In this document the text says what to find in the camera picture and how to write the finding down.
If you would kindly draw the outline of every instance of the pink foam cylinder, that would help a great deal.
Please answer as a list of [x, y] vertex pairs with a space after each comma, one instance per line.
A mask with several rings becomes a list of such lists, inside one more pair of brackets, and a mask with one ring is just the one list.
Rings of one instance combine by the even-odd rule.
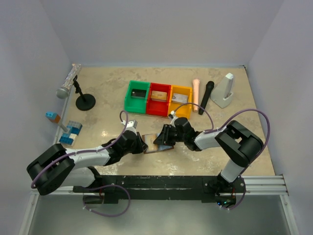
[[[194, 79], [192, 80], [192, 85], [193, 85], [193, 91], [194, 91], [194, 103], [199, 104], [199, 84], [200, 80], [199, 79]], [[193, 106], [194, 112], [197, 112], [199, 110], [199, 107], [194, 105]]]

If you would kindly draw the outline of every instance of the blue toy block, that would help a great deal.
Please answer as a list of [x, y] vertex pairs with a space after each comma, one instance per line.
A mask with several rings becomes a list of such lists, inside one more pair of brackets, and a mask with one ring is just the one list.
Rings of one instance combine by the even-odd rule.
[[75, 140], [77, 139], [77, 135], [73, 133], [65, 134], [63, 133], [59, 142], [68, 145], [74, 145]]
[[54, 120], [57, 117], [57, 113], [54, 112], [46, 112], [45, 116], [46, 118], [48, 118], [49, 120]]
[[71, 139], [70, 134], [63, 134], [59, 140], [60, 143], [64, 143], [64, 144], [68, 144], [68, 145], [72, 145], [74, 139]]
[[67, 124], [67, 128], [72, 128], [71, 133], [79, 135], [83, 125], [76, 121], [69, 121]]

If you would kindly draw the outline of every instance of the green bin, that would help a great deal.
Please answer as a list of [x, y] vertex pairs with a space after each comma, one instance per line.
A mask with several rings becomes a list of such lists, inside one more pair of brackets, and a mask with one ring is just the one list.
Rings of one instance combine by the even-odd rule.
[[[124, 109], [131, 113], [146, 113], [147, 99], [149, 94], [150, 82], [130, 81], [125, 96]], [[132, 89], [146, 90], [146, 97], [143, 99], [132, 98]]]

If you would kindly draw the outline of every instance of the white wall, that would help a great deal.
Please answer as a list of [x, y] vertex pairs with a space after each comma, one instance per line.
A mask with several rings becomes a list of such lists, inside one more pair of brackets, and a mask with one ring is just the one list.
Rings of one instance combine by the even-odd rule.
[[243, 65], [283, 0], [41, 0], [72, 62]]
[[313, 230], [312, 9], [312, 0], [285, 0], [247, 68], [257, 107], [271, 122], [275, 172], [286, 178], [303, 235]]
[[0, 233], [19, 232], [30, 192], [27, 165], [53, 142], [47, 110], [71, 68], [38, 0], [0, 3]]

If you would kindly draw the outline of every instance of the orange bin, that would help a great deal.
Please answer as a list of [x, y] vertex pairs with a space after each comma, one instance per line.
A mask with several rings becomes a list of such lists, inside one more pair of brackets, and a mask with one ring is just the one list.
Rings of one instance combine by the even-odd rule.
[[[172, 103], [172, 96], [174, 93], [187, 95], [188, 96], [188, 102], [192, 102], [192, 88], [191, 87], [182, 87], [182, 86], [172, 85], [171, 98], [170, 98], [170, 101], [168, 104], [168, 114], [170, 114], [171, 111], [175, 110], [180, 105], [180, 104]], [[181, 117], [190, 118], [191, 110], [192, 110], [192, 105], [186, 104], [186, 105], [180, 107], [176, 111], [176, 116], [179, 118], [181, 118]]]

